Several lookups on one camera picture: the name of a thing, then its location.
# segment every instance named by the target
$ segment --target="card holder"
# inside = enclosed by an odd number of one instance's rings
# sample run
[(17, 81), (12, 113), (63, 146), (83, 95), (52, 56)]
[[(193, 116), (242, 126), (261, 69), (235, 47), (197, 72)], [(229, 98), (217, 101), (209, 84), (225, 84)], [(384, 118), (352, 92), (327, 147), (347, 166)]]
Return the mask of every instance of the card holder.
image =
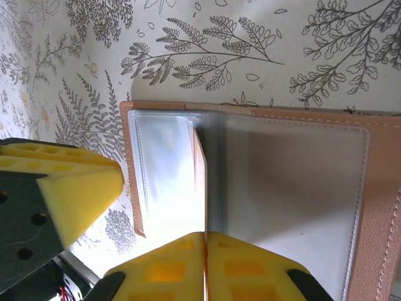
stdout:
[[(139, 115), (192, 122), (207, 165), (208, 230), (302, 263), (334, 300), (387, 301), (401, 247), (398, 120), (190, 103), (127, 102), (121, 110), (129, 149)], [(137, 156), (128, 156), (134, 215), (144, 212)]]

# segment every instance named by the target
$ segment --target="wallpaper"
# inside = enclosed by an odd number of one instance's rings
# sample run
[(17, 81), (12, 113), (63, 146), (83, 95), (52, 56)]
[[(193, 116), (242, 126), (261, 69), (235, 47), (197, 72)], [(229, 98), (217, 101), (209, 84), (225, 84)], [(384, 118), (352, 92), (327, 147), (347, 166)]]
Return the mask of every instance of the wallpaper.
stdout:
[[(0, 71), (0, 138), (127, 173), (122, 100), (400, 115), (401, 0), (0, 0)], [(98, 275), (145, 248), (128, 190), (71, 248)]]

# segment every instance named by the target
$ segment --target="floral wallpaper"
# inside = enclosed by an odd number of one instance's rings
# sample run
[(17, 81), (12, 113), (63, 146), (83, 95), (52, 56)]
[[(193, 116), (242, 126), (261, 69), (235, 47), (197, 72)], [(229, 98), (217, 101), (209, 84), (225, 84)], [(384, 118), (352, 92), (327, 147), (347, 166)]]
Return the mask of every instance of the floral wallpaper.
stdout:
[[(0, 138), (126, 173), (122, 100), (400, 115), (401, 0), (0, 0), (0, 71)], [(128, 190), (72, 247), (99, 275), (142, 250)]]

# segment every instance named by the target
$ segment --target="leather cover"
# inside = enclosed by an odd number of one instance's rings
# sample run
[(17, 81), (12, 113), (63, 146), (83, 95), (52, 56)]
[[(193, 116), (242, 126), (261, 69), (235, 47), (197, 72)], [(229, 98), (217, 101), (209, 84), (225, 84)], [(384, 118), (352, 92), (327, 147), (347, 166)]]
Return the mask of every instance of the leather cover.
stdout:
[(390, 117), (331, 114), (308, 111), (245, 108), (198, 103), (122, 102), (120, 111), (127, 153), (134, 229), (144, 236), (133, 166), (127, 114), (130, 110), (207, 110), (271, 120), (292, 120), (329, 125), (355, 126), (370, 134), (365, 184), (356, 252), (353, 257), (347, 300), (383, 300), (390, 296), (401, 249), (400, 206), (401, 121)]

